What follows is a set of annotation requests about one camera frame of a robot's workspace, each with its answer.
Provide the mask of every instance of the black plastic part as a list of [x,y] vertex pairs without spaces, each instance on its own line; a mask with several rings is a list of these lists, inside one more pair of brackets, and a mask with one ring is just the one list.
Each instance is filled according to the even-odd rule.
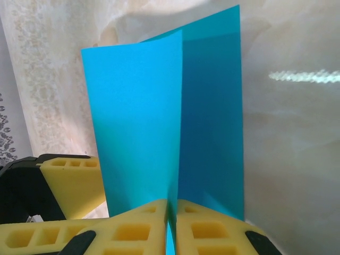
[[0,169],[0,224],[26,222],[33,215],[40,215],[44,221],[66,219],[37,166],[54,158],[90,157],[43,154],[8,163]]
[[84,255],[95,237],[96,232],[93,230],[76,235],[58,255]]
[[282,255],[268,237],[254,231],[246,231],[245,235],[259,255]]

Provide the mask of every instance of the white curtain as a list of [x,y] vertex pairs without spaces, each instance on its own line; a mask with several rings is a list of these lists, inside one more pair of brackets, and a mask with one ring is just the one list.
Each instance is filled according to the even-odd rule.
[[80,49],[241,5],[245,214],[287,254],[338,254],[338,0],[2,0],[34,155],[96,155]]

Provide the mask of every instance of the blue paper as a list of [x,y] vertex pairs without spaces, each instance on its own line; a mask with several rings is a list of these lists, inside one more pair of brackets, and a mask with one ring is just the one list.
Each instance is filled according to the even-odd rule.
[[178,30],[183,32],[178,198],[243,220],[240,7]]
[[82,58],[109,215],[167,198],[168,244],[177,198],[243,219],[238,6]]
[[110,216],[161,198],[176,210],[181,32],[81,53]]

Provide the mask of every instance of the patterned fabric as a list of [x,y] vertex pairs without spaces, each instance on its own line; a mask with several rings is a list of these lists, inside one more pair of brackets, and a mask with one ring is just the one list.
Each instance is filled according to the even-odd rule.
[[13,154],[16,149],[12,146],[14,141],[11,136],[9,121],[7,120],[6,108],[2,104],[3,100],[0,93],[0,166],[5,166],[8,162],[18,158],[18,156]]

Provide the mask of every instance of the yellow foam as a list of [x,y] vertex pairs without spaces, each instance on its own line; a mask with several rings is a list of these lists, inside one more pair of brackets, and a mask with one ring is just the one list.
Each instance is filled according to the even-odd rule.
[[81,219],[105,201],[98,158],[54,158],[40,170],[66,219]]
[[246,231],[265,235],[241,220],[186,200],[178,201],[177,255],[258,255]]
[[61,251],[82,229],[103,219],[0,225],[0,254],[29,255]]
[[106,219],[0,225],[0,254],[61,251],[77,234],[96,237],[84,255],[165,255],[167,200],[157,200]]
[[156,200],[81,232],[96,238],[84,255],[165,255],[167,200]]

